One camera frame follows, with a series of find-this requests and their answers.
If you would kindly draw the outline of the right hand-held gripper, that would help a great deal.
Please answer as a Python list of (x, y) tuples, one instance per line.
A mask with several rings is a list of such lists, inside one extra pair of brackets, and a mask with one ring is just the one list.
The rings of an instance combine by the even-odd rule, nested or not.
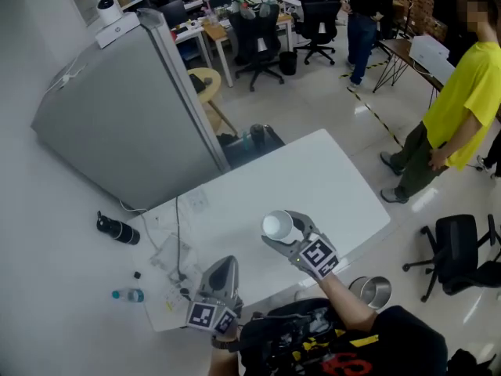
[(335, 247), (309, 216), (291, 210), (286, 210), (286, 213), (292, 218), (294, 228), (306, 238), (301, 243), (293, 240), (289, 244), (267, 236), (261, 239), (311, 278), (316, 281), (325, 279), (340, 262)]

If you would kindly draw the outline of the white paper cup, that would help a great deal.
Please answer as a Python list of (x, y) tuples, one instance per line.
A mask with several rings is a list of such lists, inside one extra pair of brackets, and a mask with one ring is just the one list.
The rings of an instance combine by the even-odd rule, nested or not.
[(283, 210), (271, 211), (261, 222), (261, 229), (267, 238), (284, 244), (292, 243), (293, 228), (292, 217)]

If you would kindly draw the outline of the round steel trash bin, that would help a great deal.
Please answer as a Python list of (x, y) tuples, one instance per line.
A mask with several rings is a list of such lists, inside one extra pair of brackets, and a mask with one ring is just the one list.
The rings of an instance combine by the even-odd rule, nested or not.
[(359, 277), (348, 288), (371, 309), (383, 309), (391, 299), (391, 283), (385, 277)]

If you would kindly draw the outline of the person's left forearm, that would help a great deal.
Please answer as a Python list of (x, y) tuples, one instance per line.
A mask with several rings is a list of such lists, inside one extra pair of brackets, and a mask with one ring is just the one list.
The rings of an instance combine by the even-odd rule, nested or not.
[(212, 347), (207, 376), (240, 376), (238, 353)]

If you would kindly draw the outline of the black wristwatch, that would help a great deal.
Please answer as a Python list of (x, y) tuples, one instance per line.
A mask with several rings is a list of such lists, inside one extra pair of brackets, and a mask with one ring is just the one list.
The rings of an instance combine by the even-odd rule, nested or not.
[(237, 337), (227, 338), (226, 336), (213, 334), (211, 345), (214, 349), (226, 350), (231, 353), (239, 351), (240, 340)]

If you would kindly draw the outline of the clear plastic water bottle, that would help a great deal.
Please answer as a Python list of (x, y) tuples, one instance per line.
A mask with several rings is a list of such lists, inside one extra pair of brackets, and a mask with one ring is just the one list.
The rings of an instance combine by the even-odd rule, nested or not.
[(112, 291), (112, 297), (117, 300), (126, 302), (141, 303), (144, 302), (145, 296), (141, 289), (125, 288)]

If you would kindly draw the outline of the black bag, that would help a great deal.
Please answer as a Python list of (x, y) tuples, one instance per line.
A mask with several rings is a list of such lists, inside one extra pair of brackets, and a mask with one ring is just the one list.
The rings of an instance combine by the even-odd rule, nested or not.
[(233, 136), (226, 133), (217, 136), (231, 169), (241, 167), (285, 146), (284, 141), (281, 140), (271, 126), (263, 126), (265, 128), (265, 145), (260, 151), (256, 151), (254, 148), (250, 128), (248, 132), (243, 132), (242, 136)]

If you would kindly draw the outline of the black thermos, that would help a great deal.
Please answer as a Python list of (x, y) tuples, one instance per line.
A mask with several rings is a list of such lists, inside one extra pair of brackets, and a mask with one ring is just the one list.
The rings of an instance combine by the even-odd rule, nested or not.
[(256, 151), (260, 151), (265, 145), (265, 128), (263, 125), (255, 124), (250, 127), (250, 136)]

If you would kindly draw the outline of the black water bottle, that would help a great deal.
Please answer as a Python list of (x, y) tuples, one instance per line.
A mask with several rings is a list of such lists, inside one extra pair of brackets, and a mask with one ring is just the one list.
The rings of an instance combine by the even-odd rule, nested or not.
[(140, 241), (138, 230), (126, 223), (106, 217), (101, 211), (97, 212), (96, 228), (122, 244), (137, 245)]

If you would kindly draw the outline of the yellow round stool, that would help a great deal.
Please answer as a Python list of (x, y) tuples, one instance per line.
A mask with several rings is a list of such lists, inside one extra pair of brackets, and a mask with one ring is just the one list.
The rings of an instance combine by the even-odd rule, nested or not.
[(187, 73), (191, 78), (196, 77), (199, 79), (205, 86), (203, 90), (196, 89), (196, 93), (213, 131), (218, 133), (222, 124), (225, 124), (234, 135), (237, 135), (236, 128), (214, 102), (214, 97), (221, 88), (222, 79), (220, 74), (208, 67), (193, 68), (188, 70)]

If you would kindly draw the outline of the wooden top desk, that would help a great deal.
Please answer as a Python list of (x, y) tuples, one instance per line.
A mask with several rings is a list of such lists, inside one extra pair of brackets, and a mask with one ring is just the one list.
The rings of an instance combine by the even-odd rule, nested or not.
[[(287, 32), (287, 50), (292, 51), (294, 48), (294, 38), (292, 33), (292, 24), (293, 17), (289, 14), (280, 13), (278, 16), (278, 20), (276, 22), (276, 26), (279, 29), (285, 29)], [(226, 82), (230, 88), (233, 87), (233, 79), (230, 73), (228, 61), (226, 59), (225, 51), (223, 49), (222, 43), (228, 41), (228, 32), (227, 30), (220, 24), (211, 25), (208, 20), (205, 20), (203, 23), (203, 29), (206, 35), (211, 39), (215, 45), (219, 55), (219, 59), (222, 64), (222, 69), (225, 75)]]

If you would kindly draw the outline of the white desk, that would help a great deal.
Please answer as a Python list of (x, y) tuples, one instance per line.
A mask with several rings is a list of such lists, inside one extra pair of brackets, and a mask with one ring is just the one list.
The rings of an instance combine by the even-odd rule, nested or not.
[[(180, 32), (176, 35), (175, 44), (181, 54), (181, 57), (185, 63), (200, 57), (206, 64), (207, 67), (212, 68), (212, 58), (211, 54), (208, 52), (206, 35), (204, 29), (199, 27), (190, 27), (187, 30)], [(195, 41), (196, 49), (183, 49), (182, 44), (187, 41)]]

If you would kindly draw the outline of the white flat box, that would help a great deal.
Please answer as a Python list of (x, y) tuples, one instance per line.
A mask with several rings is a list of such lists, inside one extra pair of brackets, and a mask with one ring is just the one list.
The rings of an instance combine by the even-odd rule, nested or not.
[(140, 25), (139, 18), (134, 12), (125, 13), (114, 23), (103, 27), (96, 34), (97, 44), (104, 49), (121, 36), (135, 29)]

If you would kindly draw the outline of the black television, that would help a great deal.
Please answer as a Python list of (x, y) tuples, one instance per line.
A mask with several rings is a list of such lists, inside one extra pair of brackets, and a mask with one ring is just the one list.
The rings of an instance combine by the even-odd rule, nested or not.
[(457, 0), (434, 0), (432, 17), (446, 26), (456, 22)]

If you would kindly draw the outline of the white round device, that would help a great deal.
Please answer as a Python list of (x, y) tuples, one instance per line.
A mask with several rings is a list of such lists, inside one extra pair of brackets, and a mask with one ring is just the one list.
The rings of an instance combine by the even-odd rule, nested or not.
[(122, 17), (121, 11), (114, 3), (114, 0), (99, 0), (96, 9), (105, 27), (110, 26)]

